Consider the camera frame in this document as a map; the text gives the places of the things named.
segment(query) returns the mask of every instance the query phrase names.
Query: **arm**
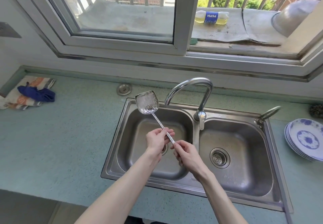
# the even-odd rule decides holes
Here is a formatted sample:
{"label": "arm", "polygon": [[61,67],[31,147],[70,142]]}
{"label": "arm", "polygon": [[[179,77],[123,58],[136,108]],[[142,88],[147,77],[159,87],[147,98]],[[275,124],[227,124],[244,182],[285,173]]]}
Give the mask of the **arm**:
{"label": "arm", "polygon": [[146,135],[147,149],[130,169],[109,187],[75,222],[75,224],[122,224],[135,204],[155,166],[169,143],[168,128],[156,129]]}
{"label": "arm", "polygon": [[171,149],[181,166],[186,168],[202,184],[219,224],[248,224],[234,207],[215,175],[200,158],[195,146],[183,140],[177,141]]}

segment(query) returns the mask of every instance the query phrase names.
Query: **yellow liquid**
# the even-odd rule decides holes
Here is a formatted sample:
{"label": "yellow liquid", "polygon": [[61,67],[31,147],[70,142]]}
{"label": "yellow liquid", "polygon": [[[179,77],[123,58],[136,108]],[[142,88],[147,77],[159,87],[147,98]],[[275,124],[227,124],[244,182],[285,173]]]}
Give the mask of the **yellow liquid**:
{"label": "yellow liquid", "polygon": [[[195,22],[197,22],[197,23],[203,23],[204,22],[204,18],[200,18],[200,17],[195,17]],[[224,25],[224,24],[226,24],[226,22],[228,21],[228,19],[217,19],[216,20],[216,24],[220,24],[220,25]]]}

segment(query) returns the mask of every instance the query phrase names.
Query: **hand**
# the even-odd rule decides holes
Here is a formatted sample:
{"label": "hand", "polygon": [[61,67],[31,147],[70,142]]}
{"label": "hand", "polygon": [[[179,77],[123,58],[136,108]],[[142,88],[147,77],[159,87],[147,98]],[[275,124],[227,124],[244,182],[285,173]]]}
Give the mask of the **hand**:
{"label": "hand", "polygon": [[184,165],[198,181],[209,172],[194,145],[180,140],[171,146],[171,149],[173,148],[175,148],[174,155],[179,161],[179,165]]}
{"label": "hand", "polygon": [[152,130],[146,135],[147,142],[147,152],[151,153],[158,161],[161,160],[161,152],[164,146],[170,142],[166,133],[169,133],[171,136],[175,136],[175,132],[173,129],[168,129],[165,127],[164,129],[158,128]]}

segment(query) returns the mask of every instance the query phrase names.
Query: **speckled countertop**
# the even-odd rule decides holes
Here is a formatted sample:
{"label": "speckled countertop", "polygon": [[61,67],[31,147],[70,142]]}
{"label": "speckled countertop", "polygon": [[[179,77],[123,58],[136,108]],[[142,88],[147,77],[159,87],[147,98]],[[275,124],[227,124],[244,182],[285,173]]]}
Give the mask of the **speckled countertop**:
{"label": "speckled countertop", "polygon": [[[169,89],[134,85],[125,97],[118,83],[46,75],[57,79],[56,102],[26,111],[0,111],[0,189],[89,206],[113,181],[100,177],[125,99],[153,89],[163,100]],[[175,103],[198,105],[203,94],[180,91]],[[285,125],[308,118],[308,105],[211,94],[206,106],[262,113],[277,105],[270,120],[294,207],[295,224],[323,219],[323,164],[288,148]],[[235,204],[249,224],[285,224],[285,214]],[[131,215],[166,223],[216,223],[203,197],[144,187]]]}

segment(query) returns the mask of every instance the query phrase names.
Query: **plastic bottle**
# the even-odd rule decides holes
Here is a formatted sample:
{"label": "plastic bottle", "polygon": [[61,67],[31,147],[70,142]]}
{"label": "plastic bottle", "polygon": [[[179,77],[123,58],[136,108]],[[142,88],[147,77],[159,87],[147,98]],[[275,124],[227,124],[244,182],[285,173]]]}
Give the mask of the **plastic bottle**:
{"label": "plastic bottle", "polygon": [[211,23],[224,25],[228,21],[228,18],[228,12],[206,12],[201,10],[195,13],[194,20],[197,23]]}

